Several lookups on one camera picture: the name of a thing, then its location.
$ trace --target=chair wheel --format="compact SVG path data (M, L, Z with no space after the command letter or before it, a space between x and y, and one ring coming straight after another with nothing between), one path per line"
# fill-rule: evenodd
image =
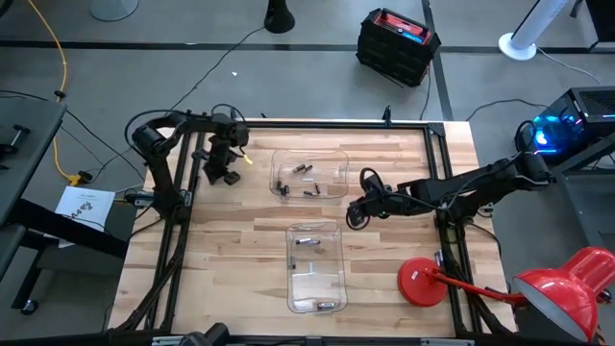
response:
M28 302L26 302L26 306L23 307L23 309L20 310L19 312L21 312L22 315L28 316L28 315L35 313L37 309L38 309L38 302L36 300L28 299Z

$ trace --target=red lamp shade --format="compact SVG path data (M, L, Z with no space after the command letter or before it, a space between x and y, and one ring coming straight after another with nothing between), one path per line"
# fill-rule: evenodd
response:
M559 269L533 269L513 278L535 307L586 342L598 327L596 297L614 280L615 256L599 247L581 249Z

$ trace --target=white paper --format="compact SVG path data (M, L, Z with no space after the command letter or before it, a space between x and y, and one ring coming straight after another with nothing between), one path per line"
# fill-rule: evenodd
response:
M105 229L102 225L107 222L114 198L114 192L67 186L56 207L56 214L65 215L96 231L103 232ZM60 239L58 243L60 248L70 245L73 243L64 239Z

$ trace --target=black stand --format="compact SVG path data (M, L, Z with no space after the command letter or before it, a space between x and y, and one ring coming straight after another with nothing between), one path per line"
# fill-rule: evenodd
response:
M283 34L295 27L295 17L288 10L286 0L269 0L265 15L265 29L274 34Z

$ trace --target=yellow cable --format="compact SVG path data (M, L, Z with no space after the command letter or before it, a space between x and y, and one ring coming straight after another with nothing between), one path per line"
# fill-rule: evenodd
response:
M58 37L56 37L56 33L54 33L54 31L53 31L53 29L51 29L51 26L49 25L49 23L47 23L47 20L45 19L45 17L38 10L37 5L35 5L35 3L32 2L32 0L28 0L28 3L32 7L32 9L37 13L38 18L40 18L40 21L43 23L45 28L47 28L47 31L49 32L49 34L51 35L53 40L56 42L56 46L58 47L58 51L60 52L61 64L62 64L62 67L63 67L60 91L64 92L64 90L66 88L66 80L68 78L68 63L66 63L66 55L64 54L64 50L62 49L62 45L60 44L60 41L58 40ZM62 100L61 97L58 96L58 98L56 99L56 102L60 102L61 100ZM54 162L56 163L56 168L58 168L58 172L63 177L65 177L66 180L68 180L68 182L69 182L69 184L71 186L77 185L79 183L80 179L81 179L81 176L79 176L79 175L68 175L68 174L66 174L62 170L62 168L60 167L60 162L58 161L58 142L56 141L55 137L54 137L54 141L53 142L54 142Z

